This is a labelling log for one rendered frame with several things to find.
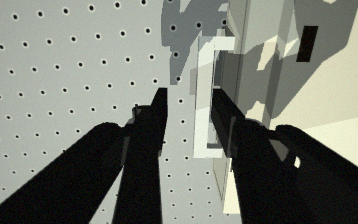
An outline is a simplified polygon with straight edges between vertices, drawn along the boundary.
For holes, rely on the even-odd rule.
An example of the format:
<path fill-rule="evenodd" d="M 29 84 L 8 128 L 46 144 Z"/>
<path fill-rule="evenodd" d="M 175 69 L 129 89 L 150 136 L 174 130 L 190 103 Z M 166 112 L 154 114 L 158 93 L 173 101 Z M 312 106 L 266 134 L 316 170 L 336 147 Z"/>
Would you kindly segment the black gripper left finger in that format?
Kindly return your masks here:
<path fill-rule="evenodd" d="M 0 204 L 0 224 L 89 224 L 122 168 L 111 224 L 163 224 L 158 157 L 168 88 L 132 116 L 124 127 L 95 126 L 16 190 Z"/>

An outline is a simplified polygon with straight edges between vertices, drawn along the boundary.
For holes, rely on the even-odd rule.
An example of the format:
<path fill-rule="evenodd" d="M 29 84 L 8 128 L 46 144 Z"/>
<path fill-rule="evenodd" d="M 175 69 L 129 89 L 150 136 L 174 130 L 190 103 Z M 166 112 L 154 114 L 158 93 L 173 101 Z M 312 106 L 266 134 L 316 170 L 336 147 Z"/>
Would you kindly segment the grey flat base plate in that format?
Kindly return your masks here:
<path fill-rule="evenodd" d="M 225 37 L 228 0 L 0 0 L 0 204 L 95 126 L 124 127 L 168 88 L 163 224 L 223 213 L 213 158 L 193 158 L 198 36 Z"/>

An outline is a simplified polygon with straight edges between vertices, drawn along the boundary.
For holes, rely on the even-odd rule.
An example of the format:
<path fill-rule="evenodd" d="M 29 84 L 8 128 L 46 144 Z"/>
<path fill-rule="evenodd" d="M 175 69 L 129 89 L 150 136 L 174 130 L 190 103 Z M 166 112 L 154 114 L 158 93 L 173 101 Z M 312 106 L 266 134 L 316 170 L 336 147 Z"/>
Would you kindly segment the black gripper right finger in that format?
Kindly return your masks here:
<path fill-rule="evenodd" d="M 297 127 L 245 118 L 221 88 L 211 119 L 232 158 L 242 224 L 358 224 L 357 165 Z"/>

